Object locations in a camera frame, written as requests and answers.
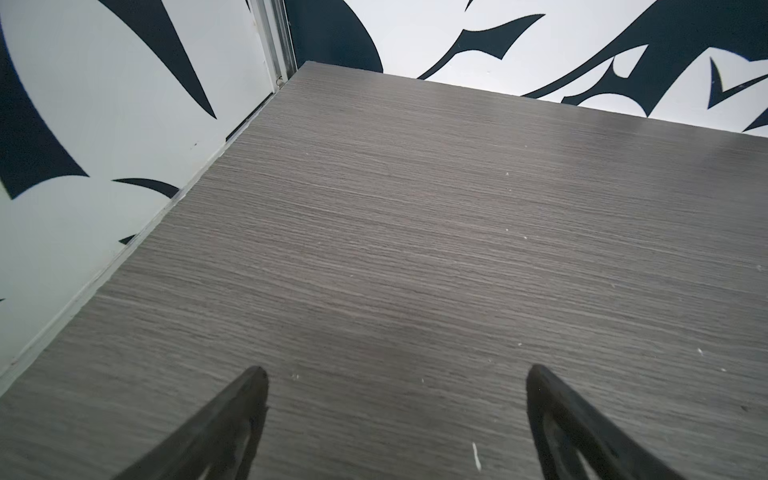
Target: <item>wall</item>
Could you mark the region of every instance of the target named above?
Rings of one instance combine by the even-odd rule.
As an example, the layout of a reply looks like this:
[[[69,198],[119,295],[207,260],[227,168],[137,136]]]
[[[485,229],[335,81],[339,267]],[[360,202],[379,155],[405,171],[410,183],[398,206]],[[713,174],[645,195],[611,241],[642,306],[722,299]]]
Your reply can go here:
[[[273,91],[244,0],[0,0],[0,373]]]
[[[768,136],[768,2],[285,0],[296,62]]]

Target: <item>gray wooden tabletop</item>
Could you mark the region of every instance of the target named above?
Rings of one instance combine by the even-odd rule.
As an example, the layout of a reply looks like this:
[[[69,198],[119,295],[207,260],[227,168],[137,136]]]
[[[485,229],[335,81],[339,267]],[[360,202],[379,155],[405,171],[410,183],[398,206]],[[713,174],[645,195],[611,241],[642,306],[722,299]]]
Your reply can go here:
[[[765,478],[766,154],[305,64],[0,399],[0,475],[108,478],[257,364],[253,478],[540,478],[540,362],[684,475]]]

